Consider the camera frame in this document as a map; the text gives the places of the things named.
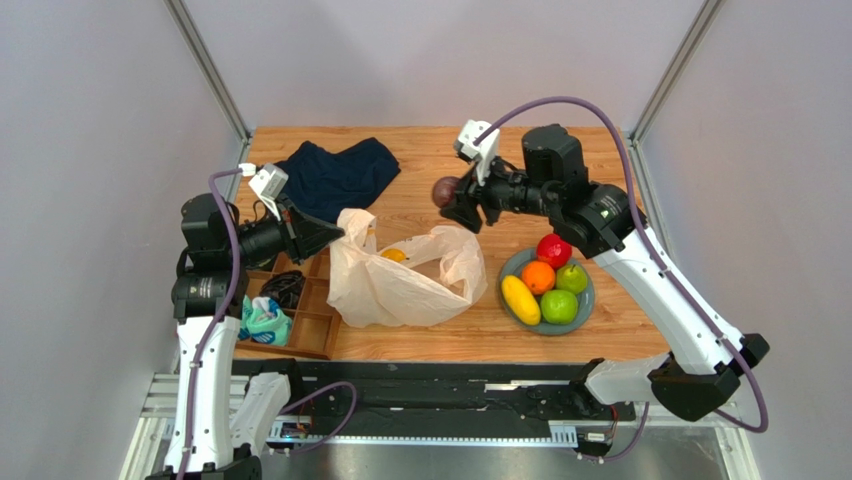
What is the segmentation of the yellow fake lemon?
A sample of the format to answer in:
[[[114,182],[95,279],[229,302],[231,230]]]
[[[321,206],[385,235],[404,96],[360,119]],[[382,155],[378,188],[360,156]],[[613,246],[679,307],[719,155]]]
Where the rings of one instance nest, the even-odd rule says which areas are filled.
[[[519,277],[505,276],[501,280],[500,288],[509,310],[521,323],[536,326],[541,322],[542,314],[539,304]]]

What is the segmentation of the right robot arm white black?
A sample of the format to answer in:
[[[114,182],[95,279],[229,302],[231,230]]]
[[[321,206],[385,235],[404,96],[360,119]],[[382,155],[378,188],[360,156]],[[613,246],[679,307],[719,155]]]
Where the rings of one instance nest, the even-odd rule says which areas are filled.
[[[769,350],[717,315],[664,254],[620,187],[592,181],[581,142],[557,124],[522,139],[524,166],[498,155],[499,132],[468,121],[454,143],[470,164],[440,213],[472,232],[504,212],[546,218],[553,231],[615,279],[665,338],[669,352],[629,362],[590,361],[572,379],[582,411],[621,402],[650,402],[695,422],[719,413],[742,376]]]

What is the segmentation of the dark purple fake plum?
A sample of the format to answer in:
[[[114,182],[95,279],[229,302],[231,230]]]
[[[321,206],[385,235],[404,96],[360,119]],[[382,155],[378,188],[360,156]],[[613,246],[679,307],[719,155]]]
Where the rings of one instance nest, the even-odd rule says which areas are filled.
[[[449,205],[455,198],[456,188],[460,182],[458,177],[445,176],[438,179],[432,188],[431,199],[438,208]]]

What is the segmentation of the red fake apple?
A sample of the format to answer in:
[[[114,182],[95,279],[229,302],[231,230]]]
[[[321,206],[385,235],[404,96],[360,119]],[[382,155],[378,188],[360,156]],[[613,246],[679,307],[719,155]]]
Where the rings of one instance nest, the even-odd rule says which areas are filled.
[[[573,255],[573,246],[559,235],[551,233],[542,237],[535,249],[536,259],[558,270],[569,263]]]

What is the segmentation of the green fake pear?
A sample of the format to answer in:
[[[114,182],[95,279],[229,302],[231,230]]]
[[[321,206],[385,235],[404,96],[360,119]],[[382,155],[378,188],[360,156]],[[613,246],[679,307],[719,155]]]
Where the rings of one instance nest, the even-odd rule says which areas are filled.
[[[556,271],[555,288],[579,295],[589,285],[586,271],[579,264],[568,263]]]

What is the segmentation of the green fake apple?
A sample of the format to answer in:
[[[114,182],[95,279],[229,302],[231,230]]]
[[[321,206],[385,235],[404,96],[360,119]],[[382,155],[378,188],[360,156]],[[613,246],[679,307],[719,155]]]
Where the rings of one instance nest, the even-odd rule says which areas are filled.
[[[550,324],[567,325],[572,323],[579,310],[576,295],[554,289],[546,292],[540,298],[540,309],[543,319]]]

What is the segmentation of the orange fake fruit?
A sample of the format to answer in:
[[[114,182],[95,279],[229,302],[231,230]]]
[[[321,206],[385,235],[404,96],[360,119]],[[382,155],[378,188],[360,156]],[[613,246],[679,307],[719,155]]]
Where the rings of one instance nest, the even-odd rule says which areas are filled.
[[[556,284],[556,272],[546,262],[534,260],[521,270],[522,282],[534,296],[543,295],[552,290]]]

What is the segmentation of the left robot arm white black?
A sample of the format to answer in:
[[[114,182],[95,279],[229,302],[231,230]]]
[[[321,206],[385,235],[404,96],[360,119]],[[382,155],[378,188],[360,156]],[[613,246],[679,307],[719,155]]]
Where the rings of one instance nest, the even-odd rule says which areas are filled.
[[[288,200],[275,206],[277,213],[243,226],[236,207],[216,193],[198,195],[181,208],[186,247],[171,292],[180,373],[174,429],[157,479],[261,476],[259,453],[291,386],[286,372],[257,374],[239,408],[231,408],[245,267],[279,254],[301,263],[344,234]]]

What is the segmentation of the translucent plastic bag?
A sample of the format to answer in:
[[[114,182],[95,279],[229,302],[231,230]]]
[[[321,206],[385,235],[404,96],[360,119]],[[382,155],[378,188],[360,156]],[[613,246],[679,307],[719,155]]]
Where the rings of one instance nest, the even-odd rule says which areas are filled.
[[[484,255],[476,236],[456,226],[388,246],[405,258],[382,255],[376,217],[345,209],[337,220],[344,236],[330,246],[327,303],[356,328],[431,327],[466,312],[488,289]]]

